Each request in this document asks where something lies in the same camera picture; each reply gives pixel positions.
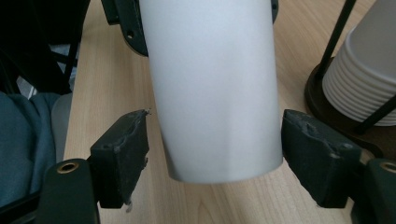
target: black metal bracket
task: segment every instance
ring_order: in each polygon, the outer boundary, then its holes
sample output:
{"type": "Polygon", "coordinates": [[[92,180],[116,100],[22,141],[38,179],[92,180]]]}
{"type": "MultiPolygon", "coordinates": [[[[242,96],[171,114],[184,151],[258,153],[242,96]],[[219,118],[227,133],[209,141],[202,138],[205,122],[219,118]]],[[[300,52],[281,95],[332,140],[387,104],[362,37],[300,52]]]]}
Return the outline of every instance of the black metal bracket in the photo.
{"type": "Polygon", "coordinates": [[[103,208],[130,204],[149,152],[146,115],[120,117],[91,147],[87,160],[62,161],[46,174],[44,187],[0,209],[0,223],[100,223],[103,208]]]}
{"type": "MultiPolygon", "coordinates": [[[[139,0],[102,0],[107,22],[110,25],[119,24],[126,43],[133,51],[149,56],[140,17],[139,0]]],[[[271,0],[273,22],[279,11],[278,0],[271,0]]]]}
{"type": "Polygon", "coordinates": [[[290,169],[321,207],[354,202],[355,224],[396,223],[396,162],[360,162],[361,148],[302,112],[285,110],[282,147],[290,169]]]}

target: table surface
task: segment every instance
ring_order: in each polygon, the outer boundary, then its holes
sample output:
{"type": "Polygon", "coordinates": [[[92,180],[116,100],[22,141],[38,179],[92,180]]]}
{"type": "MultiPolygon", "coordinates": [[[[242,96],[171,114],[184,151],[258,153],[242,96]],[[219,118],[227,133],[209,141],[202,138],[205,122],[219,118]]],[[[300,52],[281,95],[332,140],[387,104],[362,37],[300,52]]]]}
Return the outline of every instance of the table surface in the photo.
{"type": "MultiPolygon", "coordinates": [[[[359,0],[342,34],[356,25],[374,0],[359,0]]],[[[304,85],[319,63],[341,11],[342,0],[279,0],[274,25],[279,114],[306,111],[304,85]]],[[[90,156],[91,145],[121,115],[151,108],[148,166],[133,193],[134,207],[100,209],[102,223],[351,223],[345,209],[319,208],[284,161],[268,175],[217,185],[193,185],[168,177],[149,59],[133,53],[120,27],[106,22],[92,0],[84,24],[65,158],[90,156]]]]}

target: white cup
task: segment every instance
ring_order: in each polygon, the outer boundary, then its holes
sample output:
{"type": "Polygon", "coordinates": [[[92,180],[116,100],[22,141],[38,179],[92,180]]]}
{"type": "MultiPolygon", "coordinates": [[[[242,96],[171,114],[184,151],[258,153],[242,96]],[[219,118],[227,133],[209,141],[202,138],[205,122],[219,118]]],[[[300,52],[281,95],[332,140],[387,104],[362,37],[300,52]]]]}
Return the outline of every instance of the white cup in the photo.
{"type": "Polygon", "coordinates": [[[339,85],[345,85],[346,91],[358,92],[361,102],[366,104],[384,104],[396,92],[395,87],[387,87],[387,85],[377,83],[371,75],[364,73],[359,67],[353,66],[353,63],[345,56],[345,49],[341,48],[337,54],[337,60],[334,66],[337,69],[337,78],[339,85]]]}
{"type": "MultiPolygon", "coordinates": [[[[344,46],[340,49],[340,63],[343,64],[345,69],[353,74],[353,77],[369,84],[372,87],[371,89],[377,89],[380,92],[393,96],[396,90],[396,76],[393,77],[393,74],[381,72],[384,69],[381,65],[372,67],[374,61],[371,61],[371,63],[365,63],[361,60],[361,58],[367,58],[367,56],[359,55],[359,53],[354,50],[352,36],[355,34],[355,30],[356,29],[349,33],[346,37],[344,46]]],[[[371,57],[375,58],[375,55],[383,55],[383,53],[376,51],[373,52],[371,57]]],[[[389,67],[393,66],[390,65],[392,60],[394,59],[388,59],[389,67]]]]}
{"type": "Polygon", "coordinates": [[[350,36],[357,61],[396,82],[396,1],[377,0],[350,36]]]}
{"type": "Polygon", "coordinates": [[[282,162],[270,1],[140,1],[176,180],[221,183],[282,162]]]}

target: stacked paper cup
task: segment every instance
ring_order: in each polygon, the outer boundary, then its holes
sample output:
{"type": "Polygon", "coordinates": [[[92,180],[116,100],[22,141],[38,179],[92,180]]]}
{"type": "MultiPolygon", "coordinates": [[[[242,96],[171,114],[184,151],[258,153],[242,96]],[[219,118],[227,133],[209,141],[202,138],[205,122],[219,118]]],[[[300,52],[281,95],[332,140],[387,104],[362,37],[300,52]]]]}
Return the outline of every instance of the stacked paper cup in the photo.
{"type": "MultiPolygon", "coordinates": [[[[396,94],[396,1],[377,0],[346,37],[323,79],[328,101],[362,122],[396,94]]],[[[376,126],[396,125],[396,110],[376,126]]]]}

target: chair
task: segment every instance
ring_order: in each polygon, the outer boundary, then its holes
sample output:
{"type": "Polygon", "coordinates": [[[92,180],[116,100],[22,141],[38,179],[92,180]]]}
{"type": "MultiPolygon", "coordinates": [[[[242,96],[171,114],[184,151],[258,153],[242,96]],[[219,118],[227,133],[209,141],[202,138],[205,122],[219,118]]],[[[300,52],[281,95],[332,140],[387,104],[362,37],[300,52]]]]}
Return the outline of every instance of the chair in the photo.
{"type": "Polygon", "coordinates": [[[38,91],[66,94],[76,65],[82,25],[90,0],[12,0],[0,2],[0,90],[19,93],[23,77],[38,91]],[[49,44],[69,44],[67,57],[49,44]],[[63,72],[57,61],[64,62],[63,72]]]}

